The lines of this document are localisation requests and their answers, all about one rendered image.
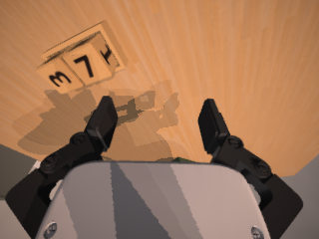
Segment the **wooden tray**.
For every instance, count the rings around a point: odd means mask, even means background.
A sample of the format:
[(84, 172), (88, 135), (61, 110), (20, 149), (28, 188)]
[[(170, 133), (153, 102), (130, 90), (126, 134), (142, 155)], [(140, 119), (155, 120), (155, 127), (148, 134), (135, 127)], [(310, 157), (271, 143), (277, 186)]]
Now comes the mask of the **wooden tray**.
[(116, 36), (114, 35), (109, 23), (107, 20), (104, 20), (89, 29), (67, 39), (66, 41), (54, 46), (53, 48), (49, 49), (45, 53), (41, 55), (41, 57), (47, 61), (50, 59), (52, 56), (72, 47), (75, 46), (76, 44), (98, 34), (102, 33), (103, 37), (105, 38), (107, 44), (109, 45), (110, 49), (112, 50), (113, 54), (115, 55), (118, 64), (116, 66), (116, 71), (125, 69), (127, 64), (128, 64), (128, 59), (123, 52)]

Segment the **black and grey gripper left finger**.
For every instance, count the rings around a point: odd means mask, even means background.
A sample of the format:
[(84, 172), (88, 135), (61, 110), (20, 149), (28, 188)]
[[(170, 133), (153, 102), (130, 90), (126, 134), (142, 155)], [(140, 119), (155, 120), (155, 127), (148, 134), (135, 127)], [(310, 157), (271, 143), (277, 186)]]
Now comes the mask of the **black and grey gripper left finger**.
[(69, 144), (45, 157), (6, 194), (5, 201), (31, 239), (35, 239), (51, 203), (50, 192), (76, 165), (103, 160), (110, 148), (118, 115), (113, 99), (102, 96), (84, 131), (73, 134)]

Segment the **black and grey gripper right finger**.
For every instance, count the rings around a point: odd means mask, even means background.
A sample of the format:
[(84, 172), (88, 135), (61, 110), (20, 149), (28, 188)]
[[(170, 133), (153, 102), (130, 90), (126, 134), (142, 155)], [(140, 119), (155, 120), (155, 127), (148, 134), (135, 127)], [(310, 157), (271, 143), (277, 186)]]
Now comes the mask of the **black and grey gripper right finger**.
[(197, 122), (210, 162), (236, 169), (253, 185), (270, 239), (280, 239), (303, 208), (301, 197), (271, 172), (267, 162), (244, 148), (239, 137), (230, 135), (214, 99), (204, 101)]

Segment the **tan number cube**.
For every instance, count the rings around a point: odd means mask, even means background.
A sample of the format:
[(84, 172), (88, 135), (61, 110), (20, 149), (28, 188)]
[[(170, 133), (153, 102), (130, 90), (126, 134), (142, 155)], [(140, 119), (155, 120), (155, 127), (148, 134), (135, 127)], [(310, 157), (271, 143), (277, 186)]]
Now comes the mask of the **tan number cube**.
[(62, 58), (72, 47), (52, 56), (36, 69), (36, 72), (61, 95), (82, 88), (85, 85)]
[(85, 85), (111, 77), (118, 64), (101, 32), (76, 44), (62, 58)]

